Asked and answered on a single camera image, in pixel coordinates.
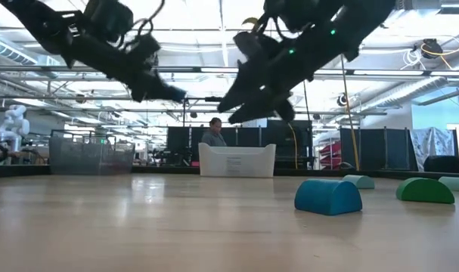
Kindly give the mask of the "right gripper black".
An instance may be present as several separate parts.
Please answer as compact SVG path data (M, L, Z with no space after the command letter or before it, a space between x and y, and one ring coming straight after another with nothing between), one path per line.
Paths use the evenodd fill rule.
M260 32L239 32L234 43L246 60L237 63L236 79L217 110L234 110L228 119L231 124L274 116L293 121L296 112L288 100L291 93L271 95L265 93L265 88L289 91L302 81L312 81L312 68L303 60L295 41L277 41Z

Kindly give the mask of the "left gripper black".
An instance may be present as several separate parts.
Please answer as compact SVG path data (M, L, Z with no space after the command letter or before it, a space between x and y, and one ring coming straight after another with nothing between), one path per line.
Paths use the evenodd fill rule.
M151 72L149 57L160 50L160 45L151 35L142 35L129 51L121 51L112 45L81 35L75 37L62 53L68 60L77 60L104 73L108 78L128 85L133 101L171 100L183 102L186 91L168 85Z

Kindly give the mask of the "light blue half cylinder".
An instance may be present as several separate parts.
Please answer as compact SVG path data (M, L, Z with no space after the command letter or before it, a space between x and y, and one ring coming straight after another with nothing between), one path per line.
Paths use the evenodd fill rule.
M446 185L450 190L459 192L458 177L441 177L439 181Z
M353 183L358 189L374 189L374 180L367 175L345 175L342 178L343 181Z

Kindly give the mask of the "tall black partition panel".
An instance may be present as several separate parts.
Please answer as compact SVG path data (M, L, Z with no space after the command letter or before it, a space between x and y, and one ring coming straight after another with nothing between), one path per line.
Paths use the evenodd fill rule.
M267 144L275 144L275 168L309 169L313 168L312 123L295 120L270 119L263 132Z

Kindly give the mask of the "person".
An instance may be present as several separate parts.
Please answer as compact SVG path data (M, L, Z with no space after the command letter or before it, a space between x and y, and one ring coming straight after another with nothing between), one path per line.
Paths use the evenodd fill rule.
M222 137L222 121L220 118L214 117L209 122L209 128L204 132L201 142L211 147L226 147L227 144Z

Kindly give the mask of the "white plastic bin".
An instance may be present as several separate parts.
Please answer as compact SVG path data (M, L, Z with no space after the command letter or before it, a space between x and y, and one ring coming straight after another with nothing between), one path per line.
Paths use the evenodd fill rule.
M203 177L272 178L276 145L265 147L211 147L198 145Z

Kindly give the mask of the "grey translucent bin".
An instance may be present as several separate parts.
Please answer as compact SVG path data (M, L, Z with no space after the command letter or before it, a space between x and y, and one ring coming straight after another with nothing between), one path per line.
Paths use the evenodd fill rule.
M112 144L106 138L49 140L49 166L53 175L121 175L132 171L135 145Z

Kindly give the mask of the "red storage rack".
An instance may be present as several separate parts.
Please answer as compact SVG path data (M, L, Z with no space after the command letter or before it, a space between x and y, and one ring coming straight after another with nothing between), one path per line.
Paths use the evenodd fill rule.
M319 164L323 170L335 170L340 167L342 162L341 157L341 141L333 141L324 145L319 151Z

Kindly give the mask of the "dark blue partition panel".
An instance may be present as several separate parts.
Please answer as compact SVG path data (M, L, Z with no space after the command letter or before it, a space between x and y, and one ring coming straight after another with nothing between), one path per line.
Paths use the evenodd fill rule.
M417 171L417 161L409 129L340 129L341 159L356 168L353 137L363 171Z

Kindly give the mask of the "grey patterned sheet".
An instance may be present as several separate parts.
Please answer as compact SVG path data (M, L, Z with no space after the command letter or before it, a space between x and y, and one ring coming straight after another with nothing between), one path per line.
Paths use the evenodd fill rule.
M435 127L410 130L411 143L419 172L428 156L454 156L454 130Z

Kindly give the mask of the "green half cylinder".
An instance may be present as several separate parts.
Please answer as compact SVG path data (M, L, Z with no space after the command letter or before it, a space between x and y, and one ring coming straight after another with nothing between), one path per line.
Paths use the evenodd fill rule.
M399 184L395 196L409 202L455 203L452 191L441 181L431 178L408 178Z

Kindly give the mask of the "black chair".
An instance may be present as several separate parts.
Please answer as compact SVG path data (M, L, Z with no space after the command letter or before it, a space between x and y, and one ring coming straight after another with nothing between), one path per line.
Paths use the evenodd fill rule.
M425 172L442 172L459 174L459 159L456 156L428 156L423 164Z

